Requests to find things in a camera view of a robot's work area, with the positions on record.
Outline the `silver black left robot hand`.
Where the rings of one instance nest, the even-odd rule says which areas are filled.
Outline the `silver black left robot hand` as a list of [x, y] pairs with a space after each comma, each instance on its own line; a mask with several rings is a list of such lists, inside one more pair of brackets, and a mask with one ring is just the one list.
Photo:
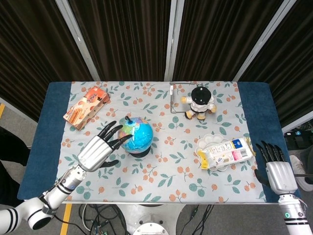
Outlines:
[[119, 160], [107, 162], [107, 158], [133, 135], [128, 134], [110, 141], [110, 138], [123, 127], [123, 125], [118, 125], [112, 128], [115, 124], [116, 121], [108, 123], [78, 154], [78, 165], [84, 171], [94, 172], [99, 168], [113, 167], [119, 163]]

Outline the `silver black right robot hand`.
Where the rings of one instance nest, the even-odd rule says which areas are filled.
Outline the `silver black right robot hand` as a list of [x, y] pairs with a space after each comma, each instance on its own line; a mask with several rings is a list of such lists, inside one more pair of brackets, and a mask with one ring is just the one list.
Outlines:
[[266, 167], [267, 178], [263, 177], [259, 170], [254, 170], [257, 180], [264, 186], [271, 188], [277, 195], [293, 194], [298, 190], [293, 174], [293, 169], [287, 162], [282, 149], [277, 145], [272, 145], [261, 141], [256, 144]]

